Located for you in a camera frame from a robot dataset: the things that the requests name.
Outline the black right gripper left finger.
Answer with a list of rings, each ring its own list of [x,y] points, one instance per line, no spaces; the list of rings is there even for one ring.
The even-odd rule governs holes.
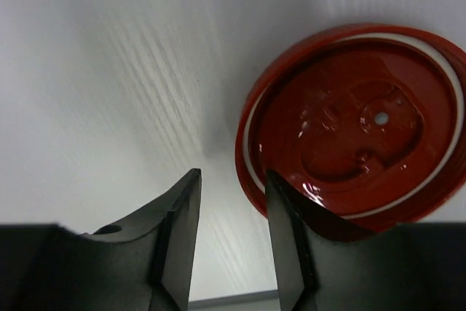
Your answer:
[[[1,226],[3,310],[186,310],[202,176],[92,234],[58,224]]]

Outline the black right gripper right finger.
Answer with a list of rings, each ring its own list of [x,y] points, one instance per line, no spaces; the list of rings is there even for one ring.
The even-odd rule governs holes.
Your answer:
[[[463,310],[465,225],[398,224],[376,233],[266,175],[282,310]]]

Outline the red round lid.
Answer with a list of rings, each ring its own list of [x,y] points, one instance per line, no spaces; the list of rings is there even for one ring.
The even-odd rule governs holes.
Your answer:
[[[436,34],[355,24],[314,34],[258,78],[235,144],[266,213],[266,172],[372,231],[418,221],[465,184],[465,51]]]

